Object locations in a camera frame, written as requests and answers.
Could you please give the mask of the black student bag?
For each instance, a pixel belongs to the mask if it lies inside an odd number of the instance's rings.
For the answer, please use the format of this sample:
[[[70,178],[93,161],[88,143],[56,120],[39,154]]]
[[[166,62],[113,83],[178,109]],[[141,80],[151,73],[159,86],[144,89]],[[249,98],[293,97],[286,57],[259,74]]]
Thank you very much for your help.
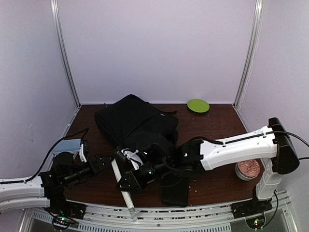
[[[135,149],[138,141],[148,133],[160,133],[170,143],[176,144],[178,119],[173,114],[129,94],[96,111],[94,120],[98,130],[111,145]]]

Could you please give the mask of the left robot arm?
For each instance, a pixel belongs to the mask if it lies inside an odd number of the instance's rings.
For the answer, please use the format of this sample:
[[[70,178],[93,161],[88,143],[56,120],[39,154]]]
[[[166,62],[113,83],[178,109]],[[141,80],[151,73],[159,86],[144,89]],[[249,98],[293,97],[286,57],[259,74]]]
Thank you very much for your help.
[[[86,205],[68,201],[65,189],[78,184],[111,168],[112,157],[95,155],[88,158],[87,145],[83,139],[77,141],[76,149],[63,149],[52,159],[48,171],[38,171],[22,179],[0,181],[0,211],[27,208],[44,208],[51,213],[82,219]]]

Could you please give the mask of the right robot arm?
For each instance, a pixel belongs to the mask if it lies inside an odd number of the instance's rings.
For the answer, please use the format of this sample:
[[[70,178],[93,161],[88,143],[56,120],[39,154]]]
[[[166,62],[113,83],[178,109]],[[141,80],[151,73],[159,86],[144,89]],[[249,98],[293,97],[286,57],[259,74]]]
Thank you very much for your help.
[[[283,176],[300,165],[291,140],[294,136],[276,117],[270,118],[267,126],[250,133],[221,140],[196,137],[179,147],[159,133],[150,133],[139,140],[135,151],[118,150],[124,159],[131,161],[133,168],[122,174],[116,187],[122,192],[138,192],[170,174],[187,178],[231,163],[265,159],[267,164],[253,189],[253,197],[232,205],[237,218],[261,213],[272,208],[272,196]]]

